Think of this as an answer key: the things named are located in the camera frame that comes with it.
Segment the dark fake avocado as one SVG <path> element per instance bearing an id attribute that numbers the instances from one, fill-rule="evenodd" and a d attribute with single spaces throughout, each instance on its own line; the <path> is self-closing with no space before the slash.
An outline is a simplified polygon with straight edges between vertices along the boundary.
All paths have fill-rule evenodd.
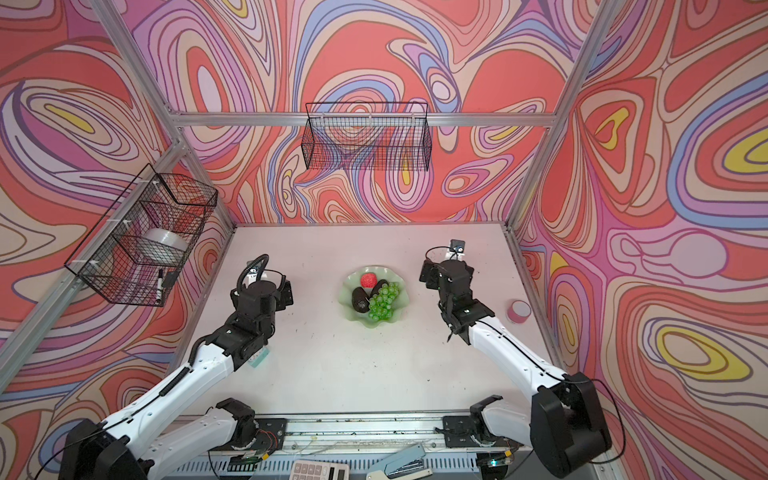
<path id="1" fill-rule="evenodd" d="M 352 291 L 351 305 L 357 313 L 367 313 L 370 310 L 370 297 L 363 287 L 356 287 Z"/>
<path id="2" fill-rule="evenodd" d="M 377 295 L 377 294 L 380 292 L 380 290 L 381 290 L 383 287 L 386 287 L 386 286 L 388 286 L 388 285 L 389 285 L 389 282 L 388 282 L 386 279 L 381 279 L 381 280 L 379 280 L 379 281 L 377 282 L 377 284 L 376 284 L 376 285 L 373 287 L 373 289 L 371 290 L 371 293 L 370 293 L 370 297 L 371 297 L 371 298 L 375 297 L 375 296 L 376 296 L 376 295 Z"/>

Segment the green fake grape bunch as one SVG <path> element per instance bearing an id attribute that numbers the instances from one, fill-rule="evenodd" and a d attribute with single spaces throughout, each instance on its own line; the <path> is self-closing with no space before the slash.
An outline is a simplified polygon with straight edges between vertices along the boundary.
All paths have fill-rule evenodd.
<path id="1" fill-rule="evenodd" d="M 400 284 L 389 282 L 389 285 L 383 287 L 375 297 L 370 297 L 369 319 L 374 322 L 391 320 L 394 312 L 394 302 L 400 293 Z"/>

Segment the red fake strawberry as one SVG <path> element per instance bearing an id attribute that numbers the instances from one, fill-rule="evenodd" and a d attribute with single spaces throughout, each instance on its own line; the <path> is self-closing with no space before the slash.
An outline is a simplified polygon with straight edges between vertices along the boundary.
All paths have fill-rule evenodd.
<path id="1" fill-rule="evenodd" d="M 364 289 L 373 289 L 378 284 L 378 277 L 374 272 L 363 273 L 360 277 L 360 286 Z"/>

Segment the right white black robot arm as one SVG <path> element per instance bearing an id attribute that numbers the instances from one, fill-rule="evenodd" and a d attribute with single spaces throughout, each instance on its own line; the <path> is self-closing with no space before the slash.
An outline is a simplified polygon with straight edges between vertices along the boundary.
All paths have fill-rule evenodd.
<path id="1" fill-rule="evenodd" d="M 464 249 L 464 242 L 454 240 L 444 247 L 441 260 L 426 253 L 419 280 L 438 292 L 450 334 L 489 358 L 530 405 L 524 415 L 492 395 L 470 409 L 475 431 L 485 440 L 503 437 L 530 446 L 557 478 L 595 462 L 613 440 L 594 381 L 581 372 L 568 374 L 536 354 L 475 298 L 474 269 Z"/>

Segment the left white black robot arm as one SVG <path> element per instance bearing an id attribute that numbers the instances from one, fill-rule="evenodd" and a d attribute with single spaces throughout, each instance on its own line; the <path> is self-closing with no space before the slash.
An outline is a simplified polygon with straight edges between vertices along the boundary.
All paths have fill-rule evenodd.
<path id="1" fill-rule="evenodd" d="M 253 410 L 232 398 L 172 433 L 166 428 L 200 396 L 247 364 L 275 333 L 276 314 L 293 303 L 290 281 L 250 261 L 230 292 L 233 312 L 199 337 L 188 360 L 138 400 L 99 422 L 80 421 L 52 454 L 61 479 L 161 479 L 218 446 L 249 448 L 258 435 Z"/>

